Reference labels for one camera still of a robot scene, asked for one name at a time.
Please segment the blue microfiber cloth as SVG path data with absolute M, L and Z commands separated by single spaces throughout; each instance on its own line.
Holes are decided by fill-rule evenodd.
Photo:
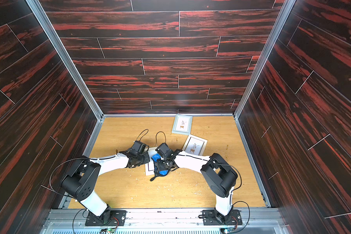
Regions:
M 166 164 L 166 162 L 161 158 L 159 154 L 155 154 L 152 156 L 152 160 L 154 161 L 154 177 L 150 179 L 150 181 L 155 180 L 157 177 L 164 177 L 167 176 L 168 173 L 170 172 L 169 166 Z

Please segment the cream picture frame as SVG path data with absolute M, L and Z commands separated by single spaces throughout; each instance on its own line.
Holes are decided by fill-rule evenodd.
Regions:
M 194 135 L 189 135 L 182 150 L 189 154 L 202 156 L 207 142 L 208 140 L 206 139 Z
M 149 154 L 150 161 L 147 164 L 145 164 L 145 174 L 146 174 L 146 176 L 154 175 L 155 165 L 154 165 L 154 161 L 152 160 L 152 157 L 155 154 L 157 154 L 156 147 L 149 148 L 148 154 Z

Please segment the light green picture frame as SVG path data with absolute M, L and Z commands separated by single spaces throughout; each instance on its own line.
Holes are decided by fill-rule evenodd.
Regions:
M 191 132 L 192 119 L 192 116 L 176 115 L 172 128 L 172 133 L 189 135 Z

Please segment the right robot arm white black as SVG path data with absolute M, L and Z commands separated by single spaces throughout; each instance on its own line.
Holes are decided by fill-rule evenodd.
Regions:
M 162 155 L 160 150 L 157 150 L 152 160 L 155 177 L 166 176 L 176 168 L 186 168 L 201 173 L 209 188 L 216 195 L 216 213 L 220 216 L 231 214 L 233 190 L 238 174 L 221 155 L 214 153 L 209 157 L 197 156 L 180 150 L 169 150 Z

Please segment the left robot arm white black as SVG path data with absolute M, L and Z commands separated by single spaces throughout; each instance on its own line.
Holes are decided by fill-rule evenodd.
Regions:
M 92 214 L 99 217 L 106 212 L 108 205 L 95 192 L 98 177 L 116 169 L 141 166 L 149 161 L 147 150 L 138 155 L 122 151 L 98 159 L 83 157 L 77 159 L 69 168 L 61 187 Z

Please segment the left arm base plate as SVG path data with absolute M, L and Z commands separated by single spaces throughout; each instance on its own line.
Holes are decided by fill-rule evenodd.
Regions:
M 124 226 L 126 220 L 126 210 L 110 210 L 105 211 L 102 215 L 96 216 L 92 212 L 89 212 L 85 226 Z

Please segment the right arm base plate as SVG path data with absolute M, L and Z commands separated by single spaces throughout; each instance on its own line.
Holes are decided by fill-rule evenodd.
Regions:
M 203 210 L 199 215 L 205 226 L 218 225 L 242 225 L 242 219 L 239 210 L 232 209 L 227 215 L 222 215 L 216 209 Z

